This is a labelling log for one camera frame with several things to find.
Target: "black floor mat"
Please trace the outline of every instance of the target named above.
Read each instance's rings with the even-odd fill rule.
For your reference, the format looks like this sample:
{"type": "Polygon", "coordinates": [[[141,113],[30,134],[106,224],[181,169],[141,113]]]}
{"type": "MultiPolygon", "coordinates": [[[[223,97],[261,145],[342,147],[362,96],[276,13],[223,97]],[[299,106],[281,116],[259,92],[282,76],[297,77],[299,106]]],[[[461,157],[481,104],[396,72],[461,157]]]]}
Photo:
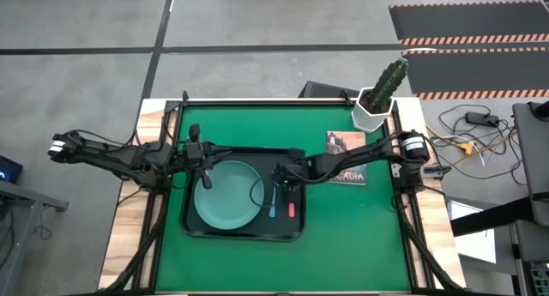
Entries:
{"type": "Polygon", "coordinates": [[[389,7],[403,45],[549,41],[549,14],[537,1],[389,7]]]}
{"type": "Polygon", "coordinates": [[[405,51],[422,100],[549,96],[549,46],[405,51]]]}

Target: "book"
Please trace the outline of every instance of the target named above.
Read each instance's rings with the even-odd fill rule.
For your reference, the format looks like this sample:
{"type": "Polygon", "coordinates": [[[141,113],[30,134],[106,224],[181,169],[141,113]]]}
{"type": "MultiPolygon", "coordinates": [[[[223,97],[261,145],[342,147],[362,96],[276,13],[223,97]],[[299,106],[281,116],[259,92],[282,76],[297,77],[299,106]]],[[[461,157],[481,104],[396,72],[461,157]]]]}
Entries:
{"type": "MultiPolygon", "coordinates": [[[[366,133],[357,131],[328,131],[326,134],[326,153],[340,154],[366,145],[366,133]]],[[[330,182],[338,184],[366,185],[366,164],[341,171],[330,182]]]]}

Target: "concrete floor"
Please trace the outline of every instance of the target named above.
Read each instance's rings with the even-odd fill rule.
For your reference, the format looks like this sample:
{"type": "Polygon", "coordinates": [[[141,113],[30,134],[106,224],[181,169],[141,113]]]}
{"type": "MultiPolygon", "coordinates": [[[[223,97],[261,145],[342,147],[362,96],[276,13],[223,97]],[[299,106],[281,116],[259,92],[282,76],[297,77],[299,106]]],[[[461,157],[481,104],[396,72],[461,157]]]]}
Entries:
{"type": "MultiPolygon", "coordinates": [[[[0,0],[0,16],[7,17],[0,19],[0,48],[153,46],[165,1],[0,0]]],[[[510,0],[174,0],[165,46],[396,43],[390,4],[484,1],[510,0]]],[[[360,88],[375,83],[398,56],[397,51],[163,55],[151,97],[179,97],[184,89],[201,98],[295,97],[308,80],[360,88]]],[[[53,237],[33,241],[17,294],[97,287],[120,181],[90,166],[52,163],[46,151],[54,133],[69,129],[127,139],[149,60],[149,55],[0,56],[0,154],[25,166],[22,186],[70,200],[67,213],[45,213],[53,237]]],[[[398,94],[410,95],[407,82],[398,94]]],[[[467,103],[508,117],[516,101],[467,103]]],[[[437,115],[462,102],[424,101],[426,122],[442,130],[437,115]]],[[[448,120],[458,117],[456,112],[448,120]]],[[[459,157],[452,149],[441,154],[459,157]]],[[[488,175],[513,162],[509,152],[493,157],[486,169],[475,158],[462,167],[488,175]]],[[[525,194],[508,176],[473,181],[452,172],[443,187],[451,196],[493,203],[525,194]]],[[[501,287],[494,281],[506,281],[467,269],[466,277],[476,291],[493,292],[501,287]]]]}

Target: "green tabletop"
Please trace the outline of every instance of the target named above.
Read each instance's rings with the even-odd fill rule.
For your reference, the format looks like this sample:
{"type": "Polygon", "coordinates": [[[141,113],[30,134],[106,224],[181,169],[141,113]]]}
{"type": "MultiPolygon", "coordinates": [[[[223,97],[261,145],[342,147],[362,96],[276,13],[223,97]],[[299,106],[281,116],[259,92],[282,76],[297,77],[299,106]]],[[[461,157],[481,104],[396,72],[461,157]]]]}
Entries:
{"type": "MultiPolygon", "coordinates": [[[[344,106],[185,107],[181,138],[200,124],[218,145],[326,151],[326,132],[354,130],[344,106]]],[[[383,137],[382,130],[366,141],[383,137]]],[[[174,178],[183,186],[184,174],[174,178]]],[[[307,186],[306,226],[292,242],[199,239],[179,224],[182,190],[173,190],[160,253],[157,291],[409,291],[389,166],[367,166],[367,185],[307,186]]]]}

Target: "cactus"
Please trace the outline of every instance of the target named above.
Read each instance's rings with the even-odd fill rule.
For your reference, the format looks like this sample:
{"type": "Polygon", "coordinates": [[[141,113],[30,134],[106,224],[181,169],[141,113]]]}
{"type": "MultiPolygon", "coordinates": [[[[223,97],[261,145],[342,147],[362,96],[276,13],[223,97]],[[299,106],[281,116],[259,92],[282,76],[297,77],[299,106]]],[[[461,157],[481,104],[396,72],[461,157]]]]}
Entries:
{"type": "Polygon", "coordinates": [[[391,63],[383,71],[376,86],[367,95],[360,98],[359,103],[371,113],[386,112],[383,108],[388,104],[391,95],[401,85],[406,77],[408,61],[404,58],[391,63]]]}

